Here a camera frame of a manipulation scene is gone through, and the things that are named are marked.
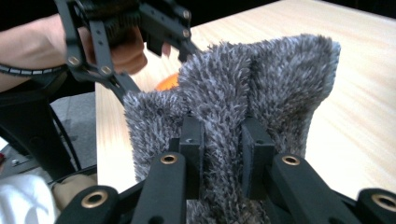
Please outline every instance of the light wood tabletop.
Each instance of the light wood tabletop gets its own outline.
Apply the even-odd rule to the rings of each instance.
[[[306,159],[332,189],[351,198],[363,188],[396,192],[396,20],[320,1],[285,0],[191,31],[199,49],[299,34],[339,42],[334,88],[312,119]],[[152,91],[180,63],[174,49],[170,58],[146,55],[148,65],[134,80]],[[122,192],[135,183],[123,107],[97,85],[96,111],[99,184]]]

